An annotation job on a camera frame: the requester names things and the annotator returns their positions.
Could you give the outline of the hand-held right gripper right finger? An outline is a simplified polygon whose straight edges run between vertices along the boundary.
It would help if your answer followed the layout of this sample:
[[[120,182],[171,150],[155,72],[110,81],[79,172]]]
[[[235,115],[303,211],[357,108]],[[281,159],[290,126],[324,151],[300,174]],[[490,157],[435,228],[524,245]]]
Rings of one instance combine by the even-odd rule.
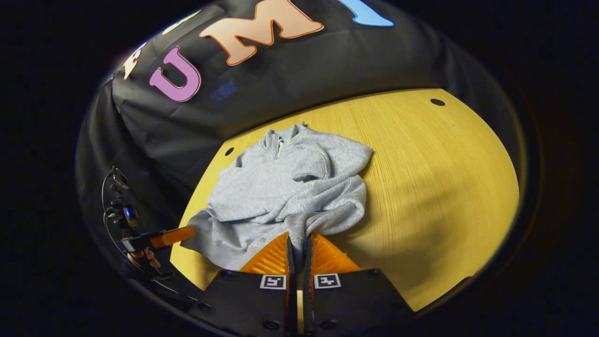
[[[362,269],[323,235],[306,241],[307,335],[394,335],[415,312],[379,268]]]

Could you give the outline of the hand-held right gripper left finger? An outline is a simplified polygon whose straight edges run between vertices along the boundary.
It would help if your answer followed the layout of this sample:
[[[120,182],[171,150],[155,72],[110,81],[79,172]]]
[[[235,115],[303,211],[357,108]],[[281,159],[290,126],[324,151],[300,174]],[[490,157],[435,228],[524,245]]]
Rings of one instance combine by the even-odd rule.
[[[297,331],[292,243],[283,233],[240,270],[222,270],[189,315],[223,337],[291,337]]]

